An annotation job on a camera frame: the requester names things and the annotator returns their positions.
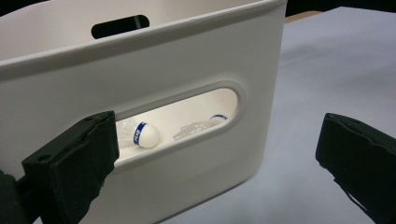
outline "plastic container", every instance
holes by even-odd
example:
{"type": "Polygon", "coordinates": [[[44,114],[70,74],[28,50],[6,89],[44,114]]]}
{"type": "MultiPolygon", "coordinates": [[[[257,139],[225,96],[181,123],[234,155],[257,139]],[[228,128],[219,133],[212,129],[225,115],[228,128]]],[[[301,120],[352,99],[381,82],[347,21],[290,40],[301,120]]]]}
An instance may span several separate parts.
{"type": "Polygon", "coordinates": [[[0,18],[1,169],[21,177],[24,158],[89,115],[121,120],[226,89],[237,98],[226,122],[116,162],[82,223],[156,222],[243,182],[262,162],[285,8],[59,0],[0,18]],[[135,15],[150,27],[93,39],[95,24],[135,15]]]}

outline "table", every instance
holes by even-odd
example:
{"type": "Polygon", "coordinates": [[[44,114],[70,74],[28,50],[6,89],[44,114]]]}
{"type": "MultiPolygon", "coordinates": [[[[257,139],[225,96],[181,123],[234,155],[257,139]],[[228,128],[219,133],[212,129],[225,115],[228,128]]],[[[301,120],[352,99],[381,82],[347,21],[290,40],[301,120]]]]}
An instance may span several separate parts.
{"type": "Polygon", "coordinates": [[[341,7],[286,24],[260,170],[164,223],[374,223],[315,151],[327,112],[396,136],[395,61],[395,14],[341,7]]]}

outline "blue band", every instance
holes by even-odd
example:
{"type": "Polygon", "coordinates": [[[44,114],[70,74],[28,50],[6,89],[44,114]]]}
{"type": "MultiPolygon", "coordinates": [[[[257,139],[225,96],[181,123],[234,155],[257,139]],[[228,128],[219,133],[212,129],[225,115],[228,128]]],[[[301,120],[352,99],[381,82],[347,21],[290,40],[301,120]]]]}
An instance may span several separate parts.
{"type": "Polygon", "coordinates": [[[145,122],[139,123],[137,125],[136,131],[134,131],[134,144],[139,146],[140,134],[142,133],[143,128],[146,126],[145,122]]]}
{"type": "Polygon", "coordinates": [[[212,118],[211,118],[211,119],[213,119],[213,118],[228,119],[228,118],[227,118],[227,117],[225,117],[224,115],[214,115],[214,116],[212,116],[212,118]]]}

